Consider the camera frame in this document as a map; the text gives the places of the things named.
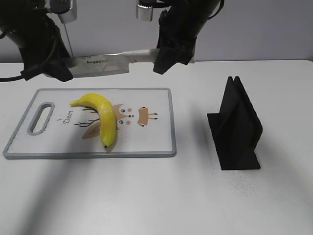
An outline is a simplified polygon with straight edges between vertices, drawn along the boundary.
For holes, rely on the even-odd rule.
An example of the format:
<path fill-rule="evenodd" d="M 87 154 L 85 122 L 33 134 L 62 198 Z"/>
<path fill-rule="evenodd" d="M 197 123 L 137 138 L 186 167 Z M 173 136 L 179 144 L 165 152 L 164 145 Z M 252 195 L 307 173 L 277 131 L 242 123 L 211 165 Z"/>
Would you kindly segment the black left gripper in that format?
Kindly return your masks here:
<path fill-rule="evenodd" d="M 77 3 L 75 0 L 0 2 L 0 38 L 7 37 L 19 48 L 22 61 L 28 67 L 21 71 L 26 81 L 40 74 L 61 82 L 73 79 L 65 63 L 58 61 L 69 58 L 70 54 L 49 14 L 57 15 L 62 24 L 71 23 L 77 19 Z"/>

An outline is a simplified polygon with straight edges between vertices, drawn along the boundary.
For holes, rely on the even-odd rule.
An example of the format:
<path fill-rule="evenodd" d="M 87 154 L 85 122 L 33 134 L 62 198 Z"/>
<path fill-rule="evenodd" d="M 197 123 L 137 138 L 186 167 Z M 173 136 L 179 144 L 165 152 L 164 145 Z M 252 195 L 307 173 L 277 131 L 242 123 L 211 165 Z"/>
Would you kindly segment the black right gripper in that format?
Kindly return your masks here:
<path fill-rule="evenodd" d="M 198 34 L 206 22 L 224 7 L 223 0 L 137 0 L 136 18 L 151 22 L 153 11 L 162 9 L 154 62 L 155 73 L 166 73 L 176 63 L 194 63 Z"/>

